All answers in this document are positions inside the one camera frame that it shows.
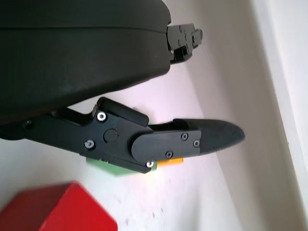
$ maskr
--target bolt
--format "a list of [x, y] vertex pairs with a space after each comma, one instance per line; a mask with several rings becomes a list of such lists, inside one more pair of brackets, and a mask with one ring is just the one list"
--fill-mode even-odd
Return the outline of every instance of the bolt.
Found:
[[186, 141], [188, 139], [188, 134], [187, 133], [183, 133], [181, 135], [181, 139], [182, 139], [182, 141]]
[[196, 140], [196, 141], [193, 142], [193, 146], [194, 146], [195, 148], [199, 148], [199, 145], [200, 145], [200, 142], [199, 142], [198, 140]]
[[99, 112], [97, 114], [97, 120], [100, 121], [100, 122], [103, 122], [106, 118], [107, 118], [107, 116], [106, 116], [105, 112]]
[[22, 123], [23, 127], [26, 128], [26, 129], [30, 129], [32, 127], [32, 121], [29, 119], [29, 120], [26, 120]]
[[94, 145], [95, 145], [95, 143], [94, 143], [93, 140], [88, 140], [88, 141], [85, 142], [85, 148], [88, 149], [88, 150], [94, 148]]
[[172, 152], [172, 151], [168, 151], [168, 152], [166, 153], [166, 157], [167, 157], [167, 159], [172, 158], [172, 157], [173, 157], [173, 152]]
[[154, 165], [153, 161], [146, 162], [147, 167], [153, 167], [153, 165]]

